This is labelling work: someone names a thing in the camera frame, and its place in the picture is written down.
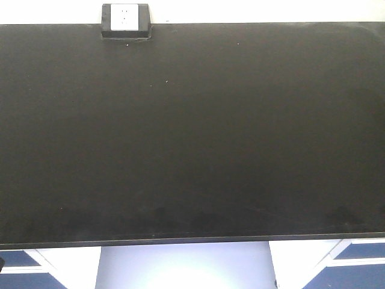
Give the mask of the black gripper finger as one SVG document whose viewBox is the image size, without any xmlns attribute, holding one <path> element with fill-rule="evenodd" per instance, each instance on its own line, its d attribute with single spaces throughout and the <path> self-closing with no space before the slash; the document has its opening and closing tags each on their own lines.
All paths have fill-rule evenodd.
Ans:
<svg viewBox="0 0 385 289">
<path fill-rule="evenodd" d="M 4 267 L 4 260 L 0 258 L 0 272 L 2 271 L 3 267 Z"/>
</svg>

